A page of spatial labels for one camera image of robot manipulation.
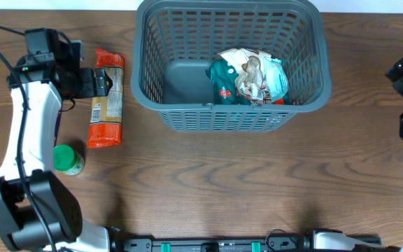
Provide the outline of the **white tissue multipack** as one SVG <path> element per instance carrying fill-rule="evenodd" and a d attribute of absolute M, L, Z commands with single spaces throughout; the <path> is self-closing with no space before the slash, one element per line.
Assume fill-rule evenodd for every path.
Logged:
<path fill-rule="evenodd" d="M 57 138 L 58 138 L 58 134 L 59 134 L 59 126 L 60 126 L 60 122 L 61 122 L 61 116 L 62 116 L 62 105 L 63 105 L 63 101 L 60 104 L 60 108 L 57 114 L 57 119 L 56 119 L 56 123 L 55 123 L 55 131 L 54 131 L 54 146 L 57 145 Z"/>

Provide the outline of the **black mounting rail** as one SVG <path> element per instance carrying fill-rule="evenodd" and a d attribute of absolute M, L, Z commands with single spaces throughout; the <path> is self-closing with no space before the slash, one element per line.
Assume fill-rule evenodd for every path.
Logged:
<path fill-rule="evenodd" d="M 277 252 L 277 251 L 389 251 L 378 237 L 349 237 L 337 230 L 295 234 L 274 230 L 266 237 L 248 239 L 126 239 L 111 243 L 124 252 Z"/>

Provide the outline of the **grey plastic lattice basket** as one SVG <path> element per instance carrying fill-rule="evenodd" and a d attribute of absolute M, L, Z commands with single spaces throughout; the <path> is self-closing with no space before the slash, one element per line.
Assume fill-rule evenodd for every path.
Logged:
<path fill-rule="evenodd" d="M 142 2 L 131 89 L 177 131 L 273 131 L 332 92 L 309 1 Z"/>

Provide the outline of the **green lid jar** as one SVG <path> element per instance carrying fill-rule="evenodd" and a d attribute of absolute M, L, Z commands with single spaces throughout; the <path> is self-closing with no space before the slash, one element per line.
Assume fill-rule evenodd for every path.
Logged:
<path fill-rule="evenodd" d="M 66 175 L 80 173 L 85 166 L 85 159 L 68 145 L 58 145 L 53 149 L 54 168 Z"/>

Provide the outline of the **green Nescafe coffee bag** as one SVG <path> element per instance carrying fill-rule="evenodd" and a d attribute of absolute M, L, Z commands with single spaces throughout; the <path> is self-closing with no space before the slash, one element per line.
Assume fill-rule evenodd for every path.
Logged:
<path fill-rule="evenodd" d="M 234 85 L 238 74 L 234 67 L 228 64 L 226 60 L 222 59 L 212 63 L 208 70 L 206 70 L 206 75 L 213 85 L 215 103 L 224 105 L 251 105 L 240 101 Z M 270 104 L 288 105 L 289 103 L 290 100 L 287 92 L 282 99 L 271 102 Z"/>

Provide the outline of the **pale green wipes packet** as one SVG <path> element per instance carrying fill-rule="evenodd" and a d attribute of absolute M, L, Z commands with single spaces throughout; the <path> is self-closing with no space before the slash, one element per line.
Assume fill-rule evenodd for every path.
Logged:
<path fill-rule="evenodd" d="M 271 101 L 282 99 L 288 92 L 288 79 L 281 59 L 265 56 L 263 59 L 264 77 Z"/>

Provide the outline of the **orange biscuit package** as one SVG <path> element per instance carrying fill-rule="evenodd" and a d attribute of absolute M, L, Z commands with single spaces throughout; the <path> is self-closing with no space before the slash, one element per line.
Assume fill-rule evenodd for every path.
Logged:
<path fill-rule="evenodd" d="M 113 86 L 106 97 L 92 99 L 88 148 L 114 146 L 122 141 L 125 58 L 126 56 L 122 54 L 96 49 L 96 67 L 105 70 L 113 81 Z"/>

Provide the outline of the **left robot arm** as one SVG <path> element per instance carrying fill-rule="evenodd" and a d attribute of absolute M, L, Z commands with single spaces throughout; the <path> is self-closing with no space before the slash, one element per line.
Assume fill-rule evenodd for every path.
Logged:
<path fill-rule="evenodd" d="M 112 80 L 82 68 L 83 45 L 48 28 L 23 32 L 27 54 L 9 66 L 13 117 L 0 166 L 0 239 L 10 251 L 111 251 L 110 231 L 83 219 L 53 161 L 64 101 L 105 97 Z"/>

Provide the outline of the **beige brown snack pouch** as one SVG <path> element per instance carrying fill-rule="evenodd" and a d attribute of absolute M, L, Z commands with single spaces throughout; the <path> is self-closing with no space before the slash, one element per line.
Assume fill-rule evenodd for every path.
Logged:
<path fill-rule="evenodd" d="M 218 55 L 233 66 L 238 74 L 234 85 L 241 102 L 258 105 L 271 103 L 263 65 L 264 57 L 271 57 L 271 54 L 250 48 L 230 48 Z"/>

